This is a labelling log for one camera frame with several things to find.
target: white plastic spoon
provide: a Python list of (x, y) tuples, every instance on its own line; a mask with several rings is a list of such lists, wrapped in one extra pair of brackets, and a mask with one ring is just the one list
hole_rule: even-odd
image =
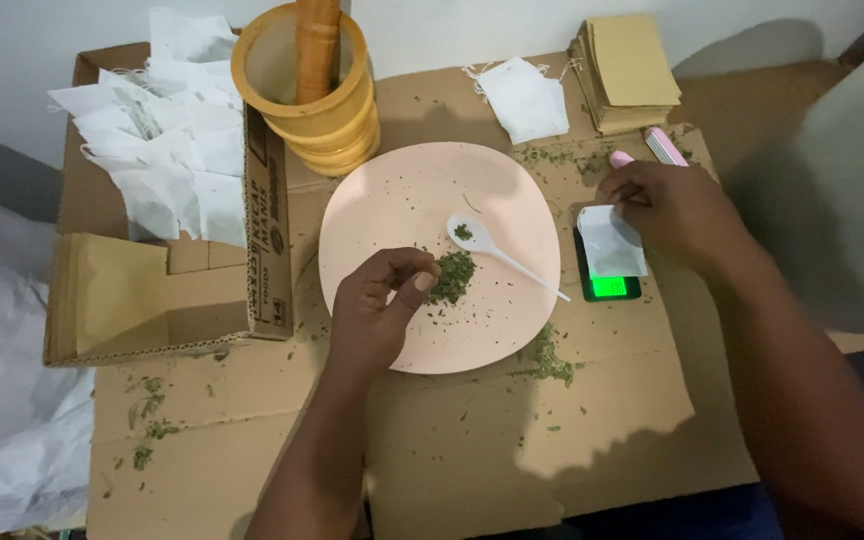
[[(462, 238), (455, 235), (455, 230), (462, 225), (464, 225), (468, 232), (472, 235), (472, 237), (468, 240), (462, 240)], [(452, 217), (448, 218), (448, 223), (446, 224), (446, 227), (448, 227), (448, 235), (450, 236), (452, 241), (456, 244), (459, 244), (459, 247), (463, 250), (471, 251), (473, 253), (489, 254), (501, 261), (504, 261), (512, 268), (515, 268), (522, 274), (525, 274), (529, 278), (535, 280), (544, 288), (556, 293), (558, 295), (558, 298), (565, 300), (566, 302), (572, 301), (570, 297), (559, 292), (555, 287), (546, 282), (545, 279), (536, 276), (528, 268), (522, 266), (522, 264), (515, 262), (509, 255), (498, 249), (498, 247), (496, 247), (496, 244), (492, 241), (492, 238), (489, 236), (489, 230), (486, 228), (486, 226), (483, 225), (481, 221), (475, 219), (473, 216), (457, 213)]]

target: pink plate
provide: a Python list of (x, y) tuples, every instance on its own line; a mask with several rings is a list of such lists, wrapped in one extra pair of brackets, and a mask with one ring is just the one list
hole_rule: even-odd
[[(558, 234), (529, 173), (485, 146), (432, 142), (379, 155), (335, 190), (318, 240), (329, 312), (342, 278), (382, 248), (414, 245), (436, 257), (457, 251), (446, 231), (453, 214), (478, 217), (499, 249), (558, 288)], [(420, 308), (391, 369), (475, 369), (522, 349), (546, 324), (554, 293), (489, 255), (472, 259), (477, 268), (468, 292), (457, 305)]]

